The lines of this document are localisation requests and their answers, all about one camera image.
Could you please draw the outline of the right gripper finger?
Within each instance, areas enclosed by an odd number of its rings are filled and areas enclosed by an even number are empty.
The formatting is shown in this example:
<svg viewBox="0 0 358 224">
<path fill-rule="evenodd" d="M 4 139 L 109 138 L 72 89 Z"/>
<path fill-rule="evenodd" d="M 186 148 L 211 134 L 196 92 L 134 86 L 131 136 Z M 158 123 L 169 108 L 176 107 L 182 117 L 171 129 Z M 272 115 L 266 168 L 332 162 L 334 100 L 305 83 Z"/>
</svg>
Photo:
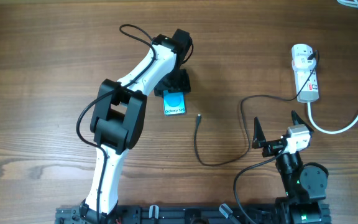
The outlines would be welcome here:
<svg viewBox="0 0 358 224">
<path fill-rule="evenodd" d="M 265 147 L 266 138 L 260 125 L 258 117 L 254 118 L 254 136 L 252 140 L 252 147 L 254 149 Z"/>
<path fill-rule="evenodd" d="M 291 111 L 291 119 L 292 119 L 294 125 L 304 124 L 306 126 L 306 128 L 308 129 L 308 131 L 310 132 L 310 135 L 312 135 L 314 133 L 314 129 L 312 127 L 310 127 L 305 121 L 303 121 L 300 118 L 300 116 L 296 113 L 295 110 Z"/>
</svg>

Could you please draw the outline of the blue screen Galaxy smartphone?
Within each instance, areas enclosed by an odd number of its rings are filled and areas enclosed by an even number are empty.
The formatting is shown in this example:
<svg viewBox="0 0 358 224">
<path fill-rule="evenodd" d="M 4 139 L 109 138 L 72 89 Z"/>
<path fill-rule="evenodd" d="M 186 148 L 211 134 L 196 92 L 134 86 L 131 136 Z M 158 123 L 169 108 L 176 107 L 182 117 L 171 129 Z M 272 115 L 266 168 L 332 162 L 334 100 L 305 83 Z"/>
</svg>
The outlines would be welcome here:
<svg viewBox="0 0 358 224">
<path fill-rule="evenodd" d="M 183 92 L 163 92 L 163 110 L 165 116 L 173 116 L 186 113 L 185 96 Z"/>
</svg>

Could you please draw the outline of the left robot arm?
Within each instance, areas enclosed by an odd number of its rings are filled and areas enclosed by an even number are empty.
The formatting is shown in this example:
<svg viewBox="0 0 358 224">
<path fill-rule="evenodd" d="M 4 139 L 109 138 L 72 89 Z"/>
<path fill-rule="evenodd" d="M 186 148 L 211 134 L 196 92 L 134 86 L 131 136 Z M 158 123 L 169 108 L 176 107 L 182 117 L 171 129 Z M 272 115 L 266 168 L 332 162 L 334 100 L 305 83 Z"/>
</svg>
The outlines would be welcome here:
<svg viewBox="0 0 358 224">
<path fill-rule="evenodd" d="M 106 79 L 98 96 L 80 114 L 76 132 L 90 108 L 90 122 L 97 150 L 93 183 L 79 206 L 82 223 L 117 223 L 118 188 L 124 161 L 138 142 L 144 127 L 147 97 L 153 93 L 163 99 L 166 115 L 186 111 L 184 95 L 191 91 L 187 71 L 181 66 L 194 49 L 190 34 L 177 29 L 172 37 L 150 37 L 149 52 L 126 76 L 114 82 Z"/>
</svg>

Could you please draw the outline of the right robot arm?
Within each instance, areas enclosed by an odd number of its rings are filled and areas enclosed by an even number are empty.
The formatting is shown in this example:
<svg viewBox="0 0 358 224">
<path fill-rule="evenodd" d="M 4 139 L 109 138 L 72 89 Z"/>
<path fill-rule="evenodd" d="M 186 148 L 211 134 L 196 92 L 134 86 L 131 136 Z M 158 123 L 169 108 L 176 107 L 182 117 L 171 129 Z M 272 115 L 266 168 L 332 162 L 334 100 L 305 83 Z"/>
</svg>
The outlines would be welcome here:
<svg viewBox="0 0 358 224">
<path fill-rule="evenodd" d="M 310 146 L 314 130 L 295 111 L 293 125 L 280 139 L 268 141 L 254 118 L 252 147 L 261 148 L 263 157 L 273 156 L 286 196 L 277 198 L 275 207 L 280 223 L 331 223 L 329 205 L 324 204 L 329 172 L 316 162 L 303 163 L 300 152 Z"/>
</svg>

